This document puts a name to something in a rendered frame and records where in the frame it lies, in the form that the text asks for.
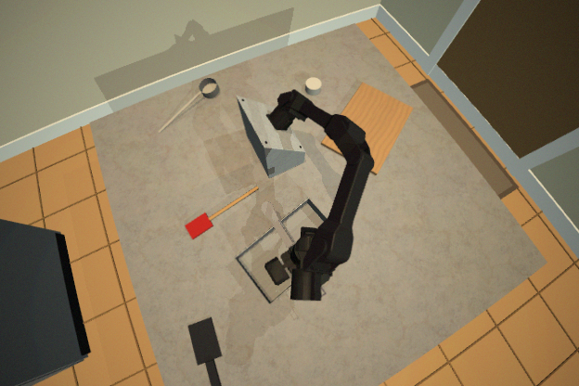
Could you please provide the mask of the red spatula with wooden handle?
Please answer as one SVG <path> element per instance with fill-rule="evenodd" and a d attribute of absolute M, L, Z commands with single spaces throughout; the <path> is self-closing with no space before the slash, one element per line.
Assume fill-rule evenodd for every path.
<path fill-rule="evenodd" d="M 214 219 L 220 213 L 229 209 L 230 207 L 232 207 L 233 205 L 235 205 L 236 203 L 238 203 L 242 199 L 246 198 L 247 196 L 249 196 L 251 193 L 253 193 L 257 189 L 259 189 L 259 188 L 255 187 L 255 188 L 251 189 L 250 191 L 248 191 L 247 193 L 245 193 L 244 195 L 242 195 L 238 199 L 236 199 L 236 200 L 232 201 L 231 203 L 229 203 L 228 205 L 226 205 L 223 209 L 221 209 L 220 211 L 218 211 L 217 213 L 215 213 L 211 217 L 208 217 L 208 215 L 206 213 L 204 213 L 203 215 L 199 216 L 198 218 L 196 218 L 195 220 L 193 220 L 192 222 L 187 224 L 186 228 L 187 228 L 191 238 L 193 239 L 193 238 L 197 237 L 198 235 L 203 234 L 204 232 L 206 232 L 210 228 L 212 228 L 213 227 L 213 224 L 211 222 L 212 219 Z"/>

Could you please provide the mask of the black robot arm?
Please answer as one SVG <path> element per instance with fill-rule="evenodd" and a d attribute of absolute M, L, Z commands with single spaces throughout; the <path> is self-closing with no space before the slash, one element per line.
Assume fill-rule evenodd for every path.
<path fill-rule="evenodd" d="M 321 286 L 350 257 L 354 218 L 375 162 L 366 132 L 346 116 L 325 112 L 296 89 L 281 93 L 277 103 L 271 114 L 265 115 L 276 130 L 288 130 L 293 120 L 309 118 L 324 127 L 347 161 L 328 219 L 318 228 L 302 226 L 292 250 L 300 265 L 292 268 L 290 298 L 321 301 Z"/>

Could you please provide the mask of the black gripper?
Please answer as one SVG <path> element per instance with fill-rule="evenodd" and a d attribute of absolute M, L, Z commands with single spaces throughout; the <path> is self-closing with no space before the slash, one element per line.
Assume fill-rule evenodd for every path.
<path fill-rule="evenodd" d="M 287 267 L 290 273 L 292 274 L 292 268 L 297 268 L 297 266 L 300 265 L 295 261 L 292 254 L 294 245 L 289 247 L 289 250 L 281 254 L 280 258 L 284 263 L 283 265 L 281 264 L 281 262 L 278 260 L 277 257 L 264 265 L 267 273 L 272 278 L 275 285 L 280 285 L 281 283 L 290 278 L 287 271 L 285 270 L 285 267 Z"/>

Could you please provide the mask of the dark brown spatula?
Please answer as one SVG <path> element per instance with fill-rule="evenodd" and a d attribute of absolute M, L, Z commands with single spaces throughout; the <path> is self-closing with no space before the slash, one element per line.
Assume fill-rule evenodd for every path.
<path fill-rule="evenodd" d="M 222 356 L 212 318 L 188 326 L 197 365 L 206 364 L 211 386 L 222 386 L 214 359 Z"/>

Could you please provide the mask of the cream short cylinder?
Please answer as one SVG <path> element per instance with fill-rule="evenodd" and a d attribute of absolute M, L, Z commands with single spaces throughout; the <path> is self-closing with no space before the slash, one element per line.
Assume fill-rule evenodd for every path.
<path fill-rule="evenodd" d="M 315 77 L 309 78 L 306 81 L 305 91 L 307 94 L 312 95 L 312 96 L 319 94 L 321 91 L 320 81 Z"/>

